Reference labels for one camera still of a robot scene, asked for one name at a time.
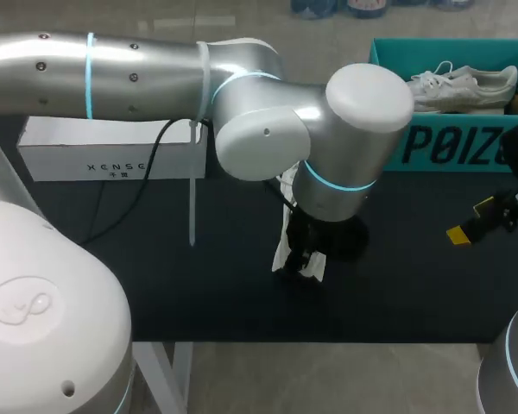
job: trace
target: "black table surface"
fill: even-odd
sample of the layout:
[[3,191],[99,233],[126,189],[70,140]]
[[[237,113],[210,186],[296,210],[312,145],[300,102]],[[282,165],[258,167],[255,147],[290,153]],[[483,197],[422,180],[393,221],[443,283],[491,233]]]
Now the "black table surface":
[[[48,219],[78,242],[114,221],[138,182],[34,183],[16,151],[24,118],[0,117],[0,144]],[[89,250],[119,278],[139,341],[490,342],[518,309],[518,230],[455,248],[445,231],[511,174],[384,173],[360,217],[370,245],[329,262],[320,288],[271,273],[282,207],[257,183],[198,181],[188,244],[188,182],[149,183]]]

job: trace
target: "black cable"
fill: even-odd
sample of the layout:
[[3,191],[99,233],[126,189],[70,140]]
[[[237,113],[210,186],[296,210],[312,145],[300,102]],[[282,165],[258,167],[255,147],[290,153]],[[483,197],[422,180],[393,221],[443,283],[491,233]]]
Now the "black cable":
[[282,191],[280,191],[279,189],[274,187],[270,181],[265,180],[262,183],[265,185],[267,190],[272,192],[276,198],[278,198],[280,201],[282,201],[284,203],[284,205],[286,205],[286,207],[288,207],[290,209],[291,212],[295,212],[295,207],[289,201],[286,200],[286,198],[284,197],[284,194],[282,194]]
[[154,146],[152,147],[152,152],[149,155],[148,166],[146,167],[146,172],[144,173],[144,178],[142,179],[142,184],[140,185],[140,188],[136,192],[134,200],[132,200],[132,203],[130,203],[129,208],[121,216],[119,216],[119,218],[115,222],[110,224],[108,227],[97,232],[95,235],[91,235],[90,237],[88,237],[88,239],[81,242],[80,243],[81,246],[85,246],[89,243],[92,243],[92,242],[96,241],[97,239],[99,239],[100,237],[102,237],[102,236],[106,235],[107,233],[109,233],[110,231],[112,231],[115,227],[117,227],[119,224],[121,224],[123,222],[123,220],[130,214],[130,212],[138,205],[138,202],[140,201],[140,198],[142,197],[142,194],[144,193],[144,190],[146,189],[146,185],[148,184],[149,173],[152,170],[152,164],[154,163],[155,153],[157,152],[157,148],[159,147],[161,138],[163,138],[163,136],[165,135],[165,132],[167,132],[169,127],[177,121],[178,120],[172,119],[169,122],[167,122],[165,125],[163,125],[163,128],[161,128],[161,131],[159,131],[157,138],[155,138]]

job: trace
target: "teal shoe box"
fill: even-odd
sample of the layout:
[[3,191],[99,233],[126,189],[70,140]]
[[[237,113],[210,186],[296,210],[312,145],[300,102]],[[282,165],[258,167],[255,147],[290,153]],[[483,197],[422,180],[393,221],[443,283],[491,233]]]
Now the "teal shoe box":
[[[370,63],[406,81],[435,71],[443,60],[451,61],[454,69],[518,68],[518,40],[374,39],[370,49]],[[385,171],[509,173],[499,138],[516,125],[516,115],[414,114]]]

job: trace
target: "shoe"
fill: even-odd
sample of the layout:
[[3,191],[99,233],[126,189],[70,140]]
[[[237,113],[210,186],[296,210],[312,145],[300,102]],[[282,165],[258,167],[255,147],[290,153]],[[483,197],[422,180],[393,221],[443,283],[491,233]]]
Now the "shoe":
[[[438,75],[444,64],[448,73]],[[452,70],[452,63],[443,61],[435,72],[415,75],[407,82],[414,95],[415,112],[473,113],[499,110],[514,97],[518,69],[509,66],[501,72],[483,72],[469,66]]]

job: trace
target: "white cable tie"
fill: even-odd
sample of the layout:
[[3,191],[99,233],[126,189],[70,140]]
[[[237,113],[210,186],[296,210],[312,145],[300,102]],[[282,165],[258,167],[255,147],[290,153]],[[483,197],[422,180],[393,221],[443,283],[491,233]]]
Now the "white cable tie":
[[188,239],[190,246],[196,244],[196,172],[195,160],[198,152],[196,151],[196,135],[198,133],[199,122],[205,117],[211,94],[211,64],[209,61],[209,47],[204,41],[197,42],[201,66],[204,71],[204,79],[201,88],[201,102],[199,103],[196,119],[190,121],[190,189],[188,200]]

